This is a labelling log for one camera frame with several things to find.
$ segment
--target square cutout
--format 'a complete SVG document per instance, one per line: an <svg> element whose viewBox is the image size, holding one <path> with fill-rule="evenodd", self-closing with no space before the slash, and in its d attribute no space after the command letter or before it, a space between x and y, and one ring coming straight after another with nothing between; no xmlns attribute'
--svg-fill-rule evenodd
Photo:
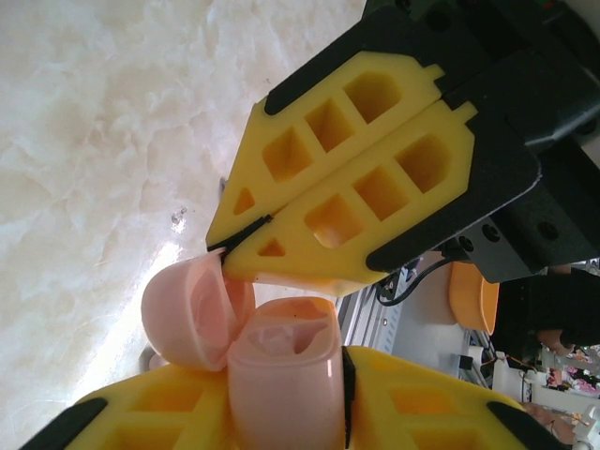
<svg viewBox="0 0 600 450"><path fill-rule="evenodd" d="M278 183L294 178L312 164L312 157L293 128L264 148L262 160Z"/></svg>
<svg viewBox="0 0 600 450"><path fill-rule="evenodd" d="M310 211L305 222L321 245L331 249L341 247L363 231L360 221L340 195Z"/></svg>
<svg viewBox="0 0 600 450"><path fill-rule="evenodd" d="M354 183L353 187L381 221L409 203L408 198L381 166Z"/></svg>
<svg viewBox="0 0 600 450"><path fill-rule="evenodd" d="M423 427L409 430L419 450L488 450L489 446L473 429Z"/></svg>
<svg viewBox="0 0 600 450"><path fill-rule="evenodd" d="M456 414L453 400L444 391L421 386L408 386L392 391L392 399L400 414Z"/></svg>
<svg viewBox="0 0 600 450"><path fill-rule="evenodd" d="M149 386L131 410L187 413L196 407L202 394L202 389L192 383L158 383Z"/></svg>
<svg viewBox="0 0 600 450"><path fill-rule="evenodd" d="M452 158L446 144L428 134L398 153L396 161L419 190L426 193L445 180Z"/></svg>
<svg viewBox="0 0 600 450"><path fill-rule="evenodd" d="M344 91L368 124L402 99L402 92L392 77L379 72L363 73L347 84Z"/></svg>
<svg viewBox="0 0 600 450"><path fill-rule="evenodd" d="M329 153L354 134L353 128L333 100L327 100L307 115L306 119L310 129L315 133L326 153Z"/></svg>
<svg viewBox="0 0 600 450"><path fill-rule="evenodd" d="M101 447L103 450L172 450L182 433L180 427L153 427L137 423L121 425Z"/></svg>

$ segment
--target yellow foam pad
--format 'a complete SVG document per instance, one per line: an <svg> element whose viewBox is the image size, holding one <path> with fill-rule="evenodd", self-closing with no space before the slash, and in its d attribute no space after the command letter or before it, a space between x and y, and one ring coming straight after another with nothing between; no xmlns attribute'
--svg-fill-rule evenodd
<svg viewBox="0 0 600 450"><path fill-rule="evenodd" d="M68 450L236 449L227 372L174 366L146 372L96 391L108 406Z"/></svg>
<svg viewBox="0 0 600 450"><path fill-rule="evenodd" d="M255 105L207 245L275 214L423 111L440 98L442 75L410 56L360 52L282 112Z"/></svg>
<svg viewBox="0 0 600 450"><path fill-rule="evenodd" d="M356 368L354 449L526 450L487 408L513 400L366 347L350 347Z"/></svg>
<svg viewBox="0 0 600 450"><path fill-rule="evenodd" d="M365 347L350 347L354 450L526 450L486 408L512 400ZM227 370L167 366L96 391L108 406L67 450L236 450Z"/></svg>
<svg viewBox="0 0 600 450"><path fill-rule="evenodd" d="M474 136L465 122L475 114L470 103L425 108L283 207L225 272L337 296L378 281L385 274L366 267L367 255L467 190Z"/></svg>

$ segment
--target black cable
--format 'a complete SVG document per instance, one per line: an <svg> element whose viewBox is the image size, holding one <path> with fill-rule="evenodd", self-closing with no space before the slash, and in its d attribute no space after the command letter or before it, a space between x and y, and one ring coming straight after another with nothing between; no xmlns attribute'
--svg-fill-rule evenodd
<svg viewBox="0 0 600 450"><path fill-rule="evenodd" d="M429 266L427 269L425 269L423 272L421 272L419 275L417 275L416 278L414 279L414 281L409 285L409 287L406 288L406 291L404 291L401 295L396 297L394 300L390 300L389 302L384 302L379 295L376 295L375 298L377 298L377 301L379 303L381 303L384 307L395 307L396 305L399 305L404 300L409 298L409 295L411 295L411 293L413 293L413 291L416 289L416 287L419 285L419 283L421 281L423 281L427 275L429 275L431 272L439 269L440 267L444 267L445 265L447 265L449 263L453 263L453 262L454 262L454 260L444 258L442 260L439 260L439 261L433 263L431 266Z"/></svg>

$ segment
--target pink toy part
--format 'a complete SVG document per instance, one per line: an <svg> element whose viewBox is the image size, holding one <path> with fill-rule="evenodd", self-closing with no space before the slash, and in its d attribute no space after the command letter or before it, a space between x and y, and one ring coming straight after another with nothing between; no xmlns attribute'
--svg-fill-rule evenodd
<svg viewBox="0 0 600 450"><path fill-rule="evenodd" d="M220 250L158 272L142 297L142 323L155 350L184 368L218 371L255 308L251 284L223 276Z"/></svg>
<svg viewBox="0 0 600 450"><path fill-rule="evenodd" d="M228 361L240 448L343 448L341 336L331 302L295 297L264 304Z"/></svg>

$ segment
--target orange container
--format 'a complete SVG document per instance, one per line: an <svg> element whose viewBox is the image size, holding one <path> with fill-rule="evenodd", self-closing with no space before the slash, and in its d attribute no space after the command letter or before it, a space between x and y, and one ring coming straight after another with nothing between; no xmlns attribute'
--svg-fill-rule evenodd
<svg viewBox="0 0 600 450"><path fill-rule="evenodd" d="M454 262L449 286L450 308L465 328L494 332L500 284L491 284L474 264Z"/></svg>

